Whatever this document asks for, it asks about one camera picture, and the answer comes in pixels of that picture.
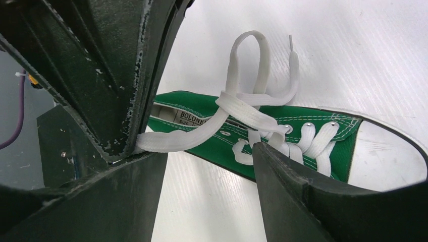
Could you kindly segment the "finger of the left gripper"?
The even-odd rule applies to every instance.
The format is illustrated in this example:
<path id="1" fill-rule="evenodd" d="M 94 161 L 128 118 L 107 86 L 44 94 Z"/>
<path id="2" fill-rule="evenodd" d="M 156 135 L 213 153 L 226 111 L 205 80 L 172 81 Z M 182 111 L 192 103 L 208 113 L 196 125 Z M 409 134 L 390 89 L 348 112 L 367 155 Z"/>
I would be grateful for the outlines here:
<path id="1" fill-rule="evenodd" d="M 130 156 L 192 1 L 1 1 L 1 46 L 106 161 Z"/>

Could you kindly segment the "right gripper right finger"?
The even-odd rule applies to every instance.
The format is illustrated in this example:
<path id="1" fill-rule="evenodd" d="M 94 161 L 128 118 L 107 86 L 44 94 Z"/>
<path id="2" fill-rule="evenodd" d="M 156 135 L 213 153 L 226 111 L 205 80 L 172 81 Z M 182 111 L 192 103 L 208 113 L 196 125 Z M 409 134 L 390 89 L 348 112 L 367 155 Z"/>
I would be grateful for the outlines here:
<path id="1" fill-rule="evenodd" d="M 253 148 L 268 241 L 427 241 L 427 182 L 375 192 Z"/>

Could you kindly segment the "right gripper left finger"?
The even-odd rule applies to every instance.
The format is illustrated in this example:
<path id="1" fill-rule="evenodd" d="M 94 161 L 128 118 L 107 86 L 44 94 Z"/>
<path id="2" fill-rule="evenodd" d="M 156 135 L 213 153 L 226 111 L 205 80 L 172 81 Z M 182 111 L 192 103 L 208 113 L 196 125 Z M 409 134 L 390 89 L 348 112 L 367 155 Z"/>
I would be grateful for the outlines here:
<path id="1" fill-rule="evenodd" d="M 1 186 L 1 241 L 151 241 L 167 157 L 143 153 L 58 188 Z"/>

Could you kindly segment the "white shoelace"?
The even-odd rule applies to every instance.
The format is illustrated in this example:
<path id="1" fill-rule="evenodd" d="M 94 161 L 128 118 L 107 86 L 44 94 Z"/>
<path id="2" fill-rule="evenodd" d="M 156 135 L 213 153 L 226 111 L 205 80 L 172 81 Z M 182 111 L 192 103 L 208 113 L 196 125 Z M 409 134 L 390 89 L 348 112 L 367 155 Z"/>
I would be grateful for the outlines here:
<path id="1" fill-rule="evenodd" d="M 254 36 L 260 49 L 257 80 L 252 94 L 238 93 L 239 64 L 237 49 L 248 36 Z M 212 137 L 226 122 L 229 116 L 249 126 L 248 143 L 252 146 L 261 141 L 261 134 L 271 134 L 268 144 L 292 160 L 303 163 L 303 156 L 315 159 L 317 171 L 325 176 L 331 175 L 330 153 L 335 145 L 333 137 L 339 129 L 336 122 L 329 122 L 317 132 L 315 125 L 305 123 L 301 128 L 301 138 L 297 144 L 286 143 L 289 126 L 277 121 L 258 109 L 260 106 L 282 106 L 295 96 L 300 81 L 299 59 L 294 50 L 289 54 L 290 89 L 284 97 L 274 98 L 265 93 L 270 76 L 270 47 L 266 37 L 258 31 L 241 34 L 234 42 L 228 65 L 225 90 L 216 100 L 216 113 L 196 129 L 172 131 L 170 133 L 149 132 L 138 135 L 136 149 L 158 153 L 185 151 L 197 147 Z"/>

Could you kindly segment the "green canvas sneaker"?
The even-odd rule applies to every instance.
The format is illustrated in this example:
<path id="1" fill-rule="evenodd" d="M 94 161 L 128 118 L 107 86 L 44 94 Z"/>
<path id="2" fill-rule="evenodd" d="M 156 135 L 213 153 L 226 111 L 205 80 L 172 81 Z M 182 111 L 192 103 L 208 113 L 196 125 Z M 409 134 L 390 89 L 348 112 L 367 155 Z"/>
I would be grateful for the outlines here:
<path id="1" fill-rule="evenodd" d="M 214 96 L 175 91 L 155 98 L 148 125 L 155 132 L 191 131 L 211 118 L 218 106 Z M 308 143 L 327 125 L 335 135 L 323 154 L 330 176 L 374 191 L 388 191 L 427 179 L 427 151 L 402 132 L 366 117 L 298 106 L 263 106 L 260 111 L 286 128 L 287 147 L 298 145 L 302 164 L 317 170 L 317 153 Z M 211 138 L 190 153 L 249 180 L 255 180 L 249 127 L 229 117 Z"/>

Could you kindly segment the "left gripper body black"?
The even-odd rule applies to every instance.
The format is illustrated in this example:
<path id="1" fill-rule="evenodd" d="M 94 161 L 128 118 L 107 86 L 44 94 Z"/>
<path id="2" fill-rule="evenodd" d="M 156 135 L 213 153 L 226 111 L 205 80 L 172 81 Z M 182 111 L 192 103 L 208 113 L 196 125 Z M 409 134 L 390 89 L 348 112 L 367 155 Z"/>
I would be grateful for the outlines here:
<path id="1" fill-rule="evenodd" d="M 71 116 L 45 90 L 21 83 L 22 67 L 1 52 L 1 142 L 16 130 L 20 90 L 24 121 L 18 138 L 1 149 L 1 184 L 18 189 L 60 185 L 99 172 L 108 164 Z"/>

